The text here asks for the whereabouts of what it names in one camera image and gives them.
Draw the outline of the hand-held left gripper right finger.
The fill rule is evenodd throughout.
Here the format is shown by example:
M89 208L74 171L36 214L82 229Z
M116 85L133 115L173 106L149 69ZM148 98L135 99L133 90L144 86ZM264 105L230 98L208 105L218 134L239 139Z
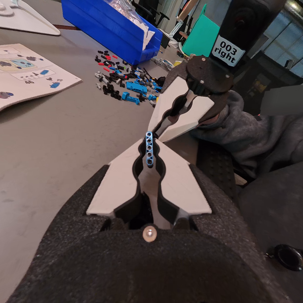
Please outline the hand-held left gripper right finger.
M161 216L176 225L180 218L211 214L212 209L191 169L191 164L154 139L153 151L156 171L160 179L157 191L157 208Z

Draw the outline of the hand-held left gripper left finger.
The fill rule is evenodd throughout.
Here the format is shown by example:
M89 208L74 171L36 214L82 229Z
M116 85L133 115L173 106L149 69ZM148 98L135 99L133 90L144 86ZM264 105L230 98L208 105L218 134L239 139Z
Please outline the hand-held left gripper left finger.
M135 196L138 181L134 176L133 165L140 156L139 146L142 143L143 138L140 138L109 163L86 211L87 215L114 215L118 207Z

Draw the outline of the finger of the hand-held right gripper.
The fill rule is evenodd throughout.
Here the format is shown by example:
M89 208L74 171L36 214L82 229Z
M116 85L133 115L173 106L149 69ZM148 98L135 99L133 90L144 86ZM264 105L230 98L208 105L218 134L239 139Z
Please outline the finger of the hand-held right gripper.
M191 103L191 108L186 113L181 114L176 123L168 126L158 140L167 142L194 129L213 105L214 102L209 97L196 96Z
M155 105L147 131L155 133L163 120L171 113L176 100L186 96L189 91L186 80L176 77L168 88L160 94Z

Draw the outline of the pile of small building pieces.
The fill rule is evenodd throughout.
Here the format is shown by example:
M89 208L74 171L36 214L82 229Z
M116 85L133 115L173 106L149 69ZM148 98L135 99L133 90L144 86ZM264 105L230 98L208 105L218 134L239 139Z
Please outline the pile of small building pieces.
M118 57L108 50L98 50L97 53L94 60L103 68L95 72L97 89L116 100L136 105L149 101L155 107L163 88L157 86L157 78L152 77L145 68L131 65L125 60L119 62Z

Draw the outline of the blue five-hole beam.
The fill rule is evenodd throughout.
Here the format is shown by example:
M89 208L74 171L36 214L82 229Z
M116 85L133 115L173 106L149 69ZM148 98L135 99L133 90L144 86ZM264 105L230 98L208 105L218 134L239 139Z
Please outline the blue five-hole beam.
M148 168L152 168L154 164L153 134L151 131L146 132L146 164Z

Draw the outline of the grey desk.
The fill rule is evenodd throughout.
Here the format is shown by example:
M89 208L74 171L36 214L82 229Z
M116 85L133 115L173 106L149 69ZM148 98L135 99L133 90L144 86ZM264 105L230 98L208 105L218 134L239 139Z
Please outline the grey desk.
M64 20L56 1L26 1L60 36L1 29L1 45L20 43L82 79L60 93L1 111L1 302L20 283L49 224L102 165L147 127L152 108L120 104L96 87L105 47Z

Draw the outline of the white desk lamp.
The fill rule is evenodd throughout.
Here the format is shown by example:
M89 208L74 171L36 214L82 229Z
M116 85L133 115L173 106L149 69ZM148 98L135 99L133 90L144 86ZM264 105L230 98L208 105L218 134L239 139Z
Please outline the white desk lamp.
M21 0L0 1L0 28L59 36L54 25Z

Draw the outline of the person's right hand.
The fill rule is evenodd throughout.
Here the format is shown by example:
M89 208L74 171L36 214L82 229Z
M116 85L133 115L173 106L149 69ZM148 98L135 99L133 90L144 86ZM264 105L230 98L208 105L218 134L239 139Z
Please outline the person's right hand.
M217 121L219 120L219 124L221 123L221 120L225 118L226 114L224 111L220 112L219 114L217 114L216 116L208 119L208 120L205 120L203 122L201 122L199 124L199 126L201 127L204 127L204 126L209 126L209 125L213 125L213 124L216 124Z

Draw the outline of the clear bag of parts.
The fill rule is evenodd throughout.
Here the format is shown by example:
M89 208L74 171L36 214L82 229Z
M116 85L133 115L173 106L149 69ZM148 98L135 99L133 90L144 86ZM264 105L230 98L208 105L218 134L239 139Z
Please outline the clear bag of parts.
M166 71L171 71L174 68L171 62L162 58L153 57L151 58L151 61Z

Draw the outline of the black dimpled pad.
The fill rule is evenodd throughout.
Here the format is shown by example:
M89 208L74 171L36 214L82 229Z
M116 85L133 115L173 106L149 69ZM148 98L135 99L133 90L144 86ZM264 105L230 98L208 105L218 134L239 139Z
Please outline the black dimpled pad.
M230 153L216 143L199 140L196 166L239 207Z

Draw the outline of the black office chair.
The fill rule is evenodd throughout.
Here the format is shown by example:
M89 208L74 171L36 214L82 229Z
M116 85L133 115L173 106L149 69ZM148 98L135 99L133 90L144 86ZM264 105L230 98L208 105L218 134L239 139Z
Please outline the black office chair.
M131 4L139 16L156 28L159 28L159 25L164 18L170 20L164 13L157 11L159 4L158 0L139 0L138 3L132 0Z

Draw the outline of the person's dark trousers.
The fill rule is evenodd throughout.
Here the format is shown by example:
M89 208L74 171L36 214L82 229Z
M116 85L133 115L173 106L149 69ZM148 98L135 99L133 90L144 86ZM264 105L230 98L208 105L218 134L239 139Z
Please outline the person's dark trousers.
M302 162L258 177L239 194L244 220L261 251L271 253L279 244L303 247Z

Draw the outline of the clear plastic bags bundle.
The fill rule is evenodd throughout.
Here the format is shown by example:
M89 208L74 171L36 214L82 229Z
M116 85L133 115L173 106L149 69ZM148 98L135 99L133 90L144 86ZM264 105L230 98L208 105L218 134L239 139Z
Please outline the clear plastic bags bundle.
M150 42L151 38L155 34L155 31L151 31L149 26L143 18L141 18L138 13L133 9L130 1L127 0L105 0L112 8L121 13L124 17L134 23L137 27L143 30L143 46L142 50L146 49L146 46Z

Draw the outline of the building instruction booklet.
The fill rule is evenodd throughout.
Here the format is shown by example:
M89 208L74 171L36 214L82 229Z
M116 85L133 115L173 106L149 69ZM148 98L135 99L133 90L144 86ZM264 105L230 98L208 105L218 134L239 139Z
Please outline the building instruction booklet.
M22 44L0 46L0 111L82 80Z

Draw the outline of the white metal bracket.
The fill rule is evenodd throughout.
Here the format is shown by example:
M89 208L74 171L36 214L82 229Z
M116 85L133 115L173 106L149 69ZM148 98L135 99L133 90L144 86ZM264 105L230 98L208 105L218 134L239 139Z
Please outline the white metal bracket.
M168 37L170 39L173 38L173 36L175 35L175 33L179 32L180 27L183 25L184 21L183 20L179 20L177 22L177 24L175 25L175 27L171 30L171 32L169 33Z

